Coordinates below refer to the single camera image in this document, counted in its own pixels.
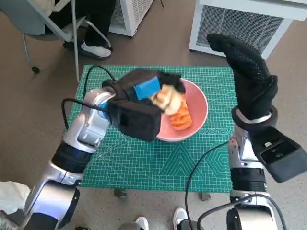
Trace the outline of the bare black left hand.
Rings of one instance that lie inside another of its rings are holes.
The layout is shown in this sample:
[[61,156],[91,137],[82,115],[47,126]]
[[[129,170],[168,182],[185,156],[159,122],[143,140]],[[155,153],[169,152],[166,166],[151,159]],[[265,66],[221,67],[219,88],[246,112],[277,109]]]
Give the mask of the bare black left hand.
[[163,85],[173,86],[180,93],[186,92],[180,74],[156,69],[134,69],[118,81],[106,80],[102,83],[103,87],[111,87],[114,90],[115,100],[133,102],[145,100],[158,93]]

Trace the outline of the black knitted gloved right hand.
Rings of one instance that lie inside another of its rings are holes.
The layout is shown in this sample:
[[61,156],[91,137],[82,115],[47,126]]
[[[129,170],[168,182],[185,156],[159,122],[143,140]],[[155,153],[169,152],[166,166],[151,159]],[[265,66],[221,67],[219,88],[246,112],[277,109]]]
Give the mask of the black knitted gloved right hand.
[[245,118],[258,119],[269,114],[278,92],[278,78],[271,75],[261,54],[233,36],[207,35],[210,48],[226,55],[233,70],[237,106]]

